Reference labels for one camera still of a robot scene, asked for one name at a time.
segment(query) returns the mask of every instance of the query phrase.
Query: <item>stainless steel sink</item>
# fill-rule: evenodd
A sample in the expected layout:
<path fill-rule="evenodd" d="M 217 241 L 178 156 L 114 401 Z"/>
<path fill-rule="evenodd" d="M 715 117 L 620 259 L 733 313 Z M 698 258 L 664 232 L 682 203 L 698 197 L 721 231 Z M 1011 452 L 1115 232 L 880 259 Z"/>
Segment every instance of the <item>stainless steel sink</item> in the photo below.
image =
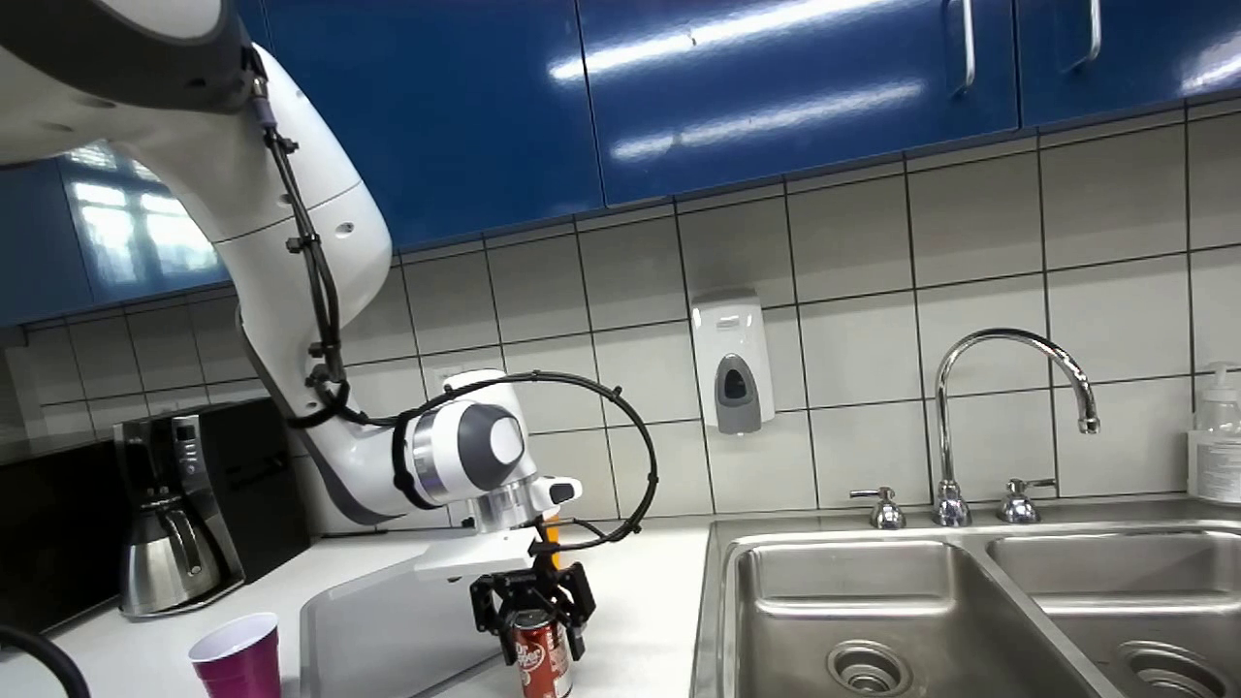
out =
<path fill-rule="evenodd" d="M 1021 534 L 987 555 L 1123 695 L 1238 695 L 1238 533 Z"/>
<path fill-rule="evenodd" d="M 741 695 L 1091 695 L 944 540 L 746 542 L 729 616 Z"/>
<path fill-rule="evenodd" d="M 1241 698 L 1241 520 L 1205 506 L 872 533 L 716 525 L 695 695 Z"/>

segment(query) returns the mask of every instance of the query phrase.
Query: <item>white tile wall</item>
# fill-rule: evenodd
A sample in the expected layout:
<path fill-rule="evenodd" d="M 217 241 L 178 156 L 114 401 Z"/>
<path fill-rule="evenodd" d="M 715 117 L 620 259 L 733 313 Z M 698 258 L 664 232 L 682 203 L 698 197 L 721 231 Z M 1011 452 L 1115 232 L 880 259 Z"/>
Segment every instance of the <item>white tile wall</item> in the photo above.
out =
<path fill-rule="evenodd" d="M 385 415 L 461 369 L 585 374 L 653 422 L 654 515 L 861 515 L 850 489 L 931 501 L 925 381 L 946 347 L 1022 326 L 1084 365 L 1106 430 L 1075 435 L 1071 391 L 1047 396 L 1038 356 L 982 347 L 949 383 L 967 497 L 991 506 L 1008 477 L 1047 472 L 1057 497 L 1175 492 L 1192 375 L 1241 360 L 1238 136 L 1238 109 L 1165 114 L 420 253 L 349 329 L 351 390 Z M 721 437 L 698 419 L 688 312 L 735 286 L 764 298 L 778 419 Z M 123 415 L 262 396 L 233 293 L 39 324 L 2 343 L 2 360 L 32 452 Z M 522 413 L 538 467 L 585 481 L 569 515 L 637 506 L 644 452 L 614 406 L 522 390 Z M 351 533 L 318 510 L 326 533 Z"/>

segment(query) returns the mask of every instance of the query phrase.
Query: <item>faucet handle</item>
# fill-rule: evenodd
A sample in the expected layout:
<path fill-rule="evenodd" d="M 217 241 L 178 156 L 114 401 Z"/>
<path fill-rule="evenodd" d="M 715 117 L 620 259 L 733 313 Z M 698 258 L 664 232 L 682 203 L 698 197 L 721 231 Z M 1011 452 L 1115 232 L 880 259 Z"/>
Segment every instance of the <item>faucet handle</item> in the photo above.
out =
<path fill-rule="evenodd" d="M 894 489 L 856 489 L 850 501 L 880 501 L 875 514 L 867 515 L 872 528 L 903 528 L 903 514 L 894 506 Z"/>
<path fill-rule="evenodd" d="M 1055 489 L 1055 477 L 1038 477 L 1038 481 L 1011 477 L 1008 492 L 1002 501 L 1002 520 L 1008 520 L 1008 525 L 1037 525 L 1038 520 L 1038 510 L 1029 497 L 1029 489 Z"/>

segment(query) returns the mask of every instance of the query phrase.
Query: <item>coffee maker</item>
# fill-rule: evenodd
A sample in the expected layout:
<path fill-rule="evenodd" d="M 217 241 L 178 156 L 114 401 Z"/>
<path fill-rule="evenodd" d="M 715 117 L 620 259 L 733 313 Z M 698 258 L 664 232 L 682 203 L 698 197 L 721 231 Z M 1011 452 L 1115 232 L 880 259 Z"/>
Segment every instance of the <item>coffee maker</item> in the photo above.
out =
<path fill-rule="evenodd" d="M 212 605 L 311 546 L 270 401 L 137 419 L 115 430 L 132 492 L 123 613 Z"/>

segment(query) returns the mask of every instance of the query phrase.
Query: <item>sink basin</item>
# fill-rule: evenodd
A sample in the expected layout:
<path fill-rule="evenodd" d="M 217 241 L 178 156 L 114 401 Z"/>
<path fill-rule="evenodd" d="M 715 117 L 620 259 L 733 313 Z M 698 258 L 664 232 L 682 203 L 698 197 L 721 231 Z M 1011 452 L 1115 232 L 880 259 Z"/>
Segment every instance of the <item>sink basin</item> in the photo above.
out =
<path fill-rule="evenodd" d="M 746 540 L 729 555 L 724 638 L 721 695 L 1091 695 L 944 540 Z"/>
<path fill-rule="evenodd" d="M 1238 698 L 1238 533 L 1015 534 L 987 555 L 1123 695 Z"/>

